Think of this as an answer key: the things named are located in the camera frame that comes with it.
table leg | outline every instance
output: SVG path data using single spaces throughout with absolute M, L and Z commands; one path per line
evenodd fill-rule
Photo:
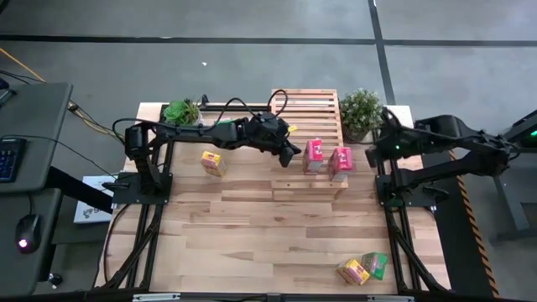
M 45 187 L 60 189 L 64 195 L 84 201 L 89 206 L 112 214 L 112 197 L 55 167 L 50 167 Z

yellow juice box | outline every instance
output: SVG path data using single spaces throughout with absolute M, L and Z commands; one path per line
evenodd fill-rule
M 337 272 L 349 283 L 362 285 L 369 279 L 369 273 L 355 258 L 337 268 Z
M 222 177 L 226 172 L 224 160 L 218 154 L 205 151 L 201 155 L 201 165 L 208 174 Z

paper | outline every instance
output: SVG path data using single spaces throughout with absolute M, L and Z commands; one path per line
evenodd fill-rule
M 84 176 L 82 182 L 86 185 L 89 185 L 97 190 L 102 190 L 102 193 L 105 193 L 109 196 L 113 196 L 113 192 L 110 190 L 105 190 L 102 187 L 102 184 L 106 182 L 114 182 L 116 179 L 110 175 L 103 176 Z M 106 222 L 112 219 L 112 215 L 104 211 L 101 211 L 97 208 L 87 205 L 85 202 L 78 201 L 75 211 L 74 223 L 95 223 L 95 222 Z

juice box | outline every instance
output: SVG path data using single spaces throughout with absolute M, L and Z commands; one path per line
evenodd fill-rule
M 305 145 L 302 166 L 304 174 L 317 174 L 322 166 L 322 142 L 320 138 L 312 139 Z
M 201 165 L 208 174 L 222 177 L 226 172 L 224 160 L 218 154 L 205 151 L 201 155 Z
M 344 181 L 352 171 L 352 151 L 347 147 L 336 147 L 328 161 L 330 181 Z
M 349 284 L 364 284 L 368 278 L 369 273 L 360 265 L 358 260 L 351 258 L 346 263 L 342 264 L 336 270 Z
M 382 280 L 388 257 L 382 253 L 367 253 L 362 256 L 362 266 L 371 277 Z

potted plant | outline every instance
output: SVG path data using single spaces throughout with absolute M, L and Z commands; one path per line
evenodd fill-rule
M 172 101 L 164 109 L 164 118 L 167 123 L 176 126 L 197 125 L 201 122 L 200 108 L 189 98 Z
M 339 106 L 345 143 L 360 143 L 382 121 L 383 106 L 374 91 L 358 89 L 345 95 Z

